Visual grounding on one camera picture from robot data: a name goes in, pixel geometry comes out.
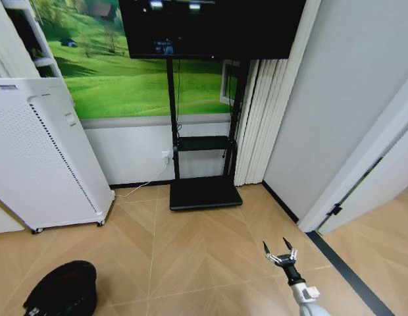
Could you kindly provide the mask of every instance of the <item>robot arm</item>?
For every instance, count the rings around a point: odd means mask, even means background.
[[[290,251],[289,254],[275,256],[270,253],[265,242],[263,242],[264,251],[267,259],[281,267],[285,272],[295,301],[299,304],[299,314],[301,316],[329,316],[330,314],[316,303],[320,292],[315,286],[307,287],[305,279],[301,277],[295,268],[297,250],[285,238],[283,240]]]

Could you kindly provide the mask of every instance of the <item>stand base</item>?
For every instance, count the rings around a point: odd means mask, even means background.
[[[233,179],[229,176],[179,179],[170,185],[172,211],[236,206],[242,203]]]

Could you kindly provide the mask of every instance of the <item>white air purifier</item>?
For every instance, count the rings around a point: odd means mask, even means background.
[[[114,197],[62,79],[0,79],[0,200],[40,232],[101,226]]]

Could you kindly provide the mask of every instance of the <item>white cable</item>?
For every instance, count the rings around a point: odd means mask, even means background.
[[[117,194],[116,196],[119,196],[120,198],[126,198],[127,196],[129,196],[130,194],[134,193],[136,190],[138,190],[139,188],[141,188],[142,186],[146,186],[147,184],[149,184],[150,182],[156,180],[158,177],[160,177],[160,175],[167,169],[167,166],[169,166],[169,164],[167,164],[165,166],[165,168],[153,179],[150,180],[149,182],[146,182],[145,184],[142,184],[141,186],[138,186],[137,188],[133,189],[130,193],[125,194],[124,196],[120,196],[119,194]]]

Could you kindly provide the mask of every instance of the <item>door hinge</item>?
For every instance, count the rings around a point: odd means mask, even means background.
[[[327,215],[328,215],[328,216],[331,216],[331,215],[337,215],[338,213],[340,213],[340,211],[343,209],[343,207],[341,207],[340,205],[341,205],[340,203],[334,204],[332,210],[329,211],[329,212],[327,213]]]

